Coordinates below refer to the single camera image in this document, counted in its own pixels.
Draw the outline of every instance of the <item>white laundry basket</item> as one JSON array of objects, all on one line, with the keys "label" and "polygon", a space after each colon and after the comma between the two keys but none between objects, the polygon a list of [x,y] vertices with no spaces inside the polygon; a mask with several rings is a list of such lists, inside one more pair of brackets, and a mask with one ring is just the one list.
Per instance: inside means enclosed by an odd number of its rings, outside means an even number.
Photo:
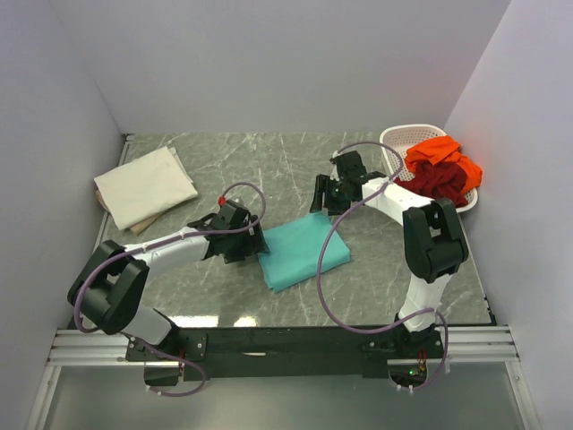
[{"label": "white laundry basket", "polygon": [[[398,127],[390,127],[384,130],[380,135],[380,143],[384,143],[395,149],[402,160],[406,157],[406,150],[416,145],[417,143],[431,139],[432,137],[445,136],[446,133],[438,127],[428,124],[411,124],[411,125],[400,125]],[[386,173],[391,175],[398,169],[398,162],[396,157],[388,154],[388,152],[382,148],[384,167]],[[409,181],[414,178],[414,174],[410,172],[406,167],[402,169],[398,175],[403,181]],[[465,212],[472,209],[477,203],[477,190],[474,188],[470,190],[464,197],[466,197],[467,205],[461,208],[456,208],[457,212]]]}]

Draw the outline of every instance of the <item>marble table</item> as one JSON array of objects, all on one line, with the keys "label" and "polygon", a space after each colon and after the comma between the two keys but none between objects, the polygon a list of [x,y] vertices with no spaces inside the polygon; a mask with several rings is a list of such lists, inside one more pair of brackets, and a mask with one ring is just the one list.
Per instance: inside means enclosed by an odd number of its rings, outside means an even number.
[{"label": "marble table", "polygon": [[[162,146],[175,147],[200,197],[162,215],[139,236],[118,231],[104,219],[102,240],[137,243],[177,231],[217,208],[221,191],[235,181],[258,185],[267,197],[262,226],[272,228],[308,213],[317,174],[329,174],[332,152],[359,140],[378,141],[380,133],[182,133],[136,134],[127,138],[122,162]],[[369,170],[383,170],[381,151],[359,149]],[[235,189],[253,213],[255,192]],[[391,323],[406,296],[410,272],[402,227],[384,214],[362,208],[339,228],[352,261],[324,275],[333,312],[348,324]],[[314,279],[279,293],[270,291],[258,259],[224,264],[221,257],[186,264],[148,283],[143,304],[157,308],[184,327],[331,325]],[[490,323],[473,259],[462,264],[446,287],[442,312],[450,323]]]}]

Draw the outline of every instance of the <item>teal cloth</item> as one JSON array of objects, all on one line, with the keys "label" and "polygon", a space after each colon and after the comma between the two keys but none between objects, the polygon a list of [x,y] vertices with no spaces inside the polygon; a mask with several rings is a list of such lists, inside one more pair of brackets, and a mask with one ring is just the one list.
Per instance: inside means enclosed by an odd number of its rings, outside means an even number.
[{"label": "teal cloth", "polygon": [[[265,230],[270,252],[259,254],[265,282],[275,293],[316,275],[324,239],[332,224],[322,212]],[[350,250],[335,231],[322,261],[322,272],[350,261]]]}]

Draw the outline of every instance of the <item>dark red cloth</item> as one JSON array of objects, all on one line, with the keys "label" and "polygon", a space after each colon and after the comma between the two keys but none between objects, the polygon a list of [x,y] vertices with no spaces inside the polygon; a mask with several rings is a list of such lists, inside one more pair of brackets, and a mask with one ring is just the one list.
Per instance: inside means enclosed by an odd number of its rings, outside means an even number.
[{"label": "dark red cloth", "polygon": [[410,181],[396,179],[396,184],[413,193],[440,199],[447,197],[456,207],[466,206],[467,200],[461,193],[467,180],[466,171],[457,163],[441,162],[432,165],[429,161],[416,163],[415,178]]}]

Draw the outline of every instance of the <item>white wall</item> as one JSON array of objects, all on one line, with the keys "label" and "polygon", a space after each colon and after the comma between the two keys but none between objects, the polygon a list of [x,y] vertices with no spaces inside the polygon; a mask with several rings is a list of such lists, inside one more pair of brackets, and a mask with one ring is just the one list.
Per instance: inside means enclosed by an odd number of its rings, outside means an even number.
[{"label": "white wall", "polygon": [[121,135],[46,0],[0,4],[0,381],[3,429],[23,428],[67,289],[101,212],[92,178]]},{"label": "white wall", "polygon": [[123,132],[443,126],[509,0],[50,0]]},{"label": "white wall", "polygon": [[513,0],[446,130],[483,167],[466,223],[544,428],[573,427],[573,4]]}]

